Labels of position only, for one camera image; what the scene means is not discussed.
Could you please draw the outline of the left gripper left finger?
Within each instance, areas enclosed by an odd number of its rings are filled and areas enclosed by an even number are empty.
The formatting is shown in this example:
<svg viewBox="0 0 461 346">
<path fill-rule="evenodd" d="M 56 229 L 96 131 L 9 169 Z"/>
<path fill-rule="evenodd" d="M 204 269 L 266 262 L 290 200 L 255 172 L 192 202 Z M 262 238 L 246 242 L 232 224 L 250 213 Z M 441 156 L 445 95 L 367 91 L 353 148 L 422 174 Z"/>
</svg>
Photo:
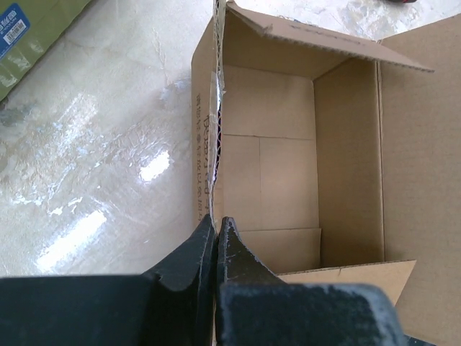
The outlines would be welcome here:
<svg viewBox="0 0 461 346">
<path fill-rule="evenodd" d="M 137 275 L 1 280 L 3 345 L 210 345 L 216 233 L 191 236 Z"/>
</svg>

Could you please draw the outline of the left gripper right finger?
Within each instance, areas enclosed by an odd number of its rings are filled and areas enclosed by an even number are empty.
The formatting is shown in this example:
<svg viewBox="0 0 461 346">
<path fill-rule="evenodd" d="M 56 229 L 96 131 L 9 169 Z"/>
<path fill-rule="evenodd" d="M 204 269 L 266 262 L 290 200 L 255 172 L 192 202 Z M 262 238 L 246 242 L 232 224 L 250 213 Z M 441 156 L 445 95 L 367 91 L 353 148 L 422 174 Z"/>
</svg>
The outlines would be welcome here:
<svg viewBox="0 0 461 346">
<path fill-rule="evenodd" d="M 218 345 L 404 345 L 395 308 L 368 284 L 289 284 L 222 219 L 218 242 Z"/>
</svg>

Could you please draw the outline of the brown cardboard express box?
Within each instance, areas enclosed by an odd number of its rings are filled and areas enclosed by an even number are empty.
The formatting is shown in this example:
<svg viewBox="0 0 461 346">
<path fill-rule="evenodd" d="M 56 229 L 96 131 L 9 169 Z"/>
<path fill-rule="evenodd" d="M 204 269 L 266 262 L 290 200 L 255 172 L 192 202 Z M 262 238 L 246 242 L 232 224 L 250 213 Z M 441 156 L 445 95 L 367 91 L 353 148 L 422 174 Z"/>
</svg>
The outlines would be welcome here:
<svg viewBox="0 0 461 346">
<path fill-rule="evenodd" d="M 290 283 L 371 283 L 460 343 L 460 17 L 375 42 L 216 1 L 192 56 L 194 217 Z"/>
</svg>

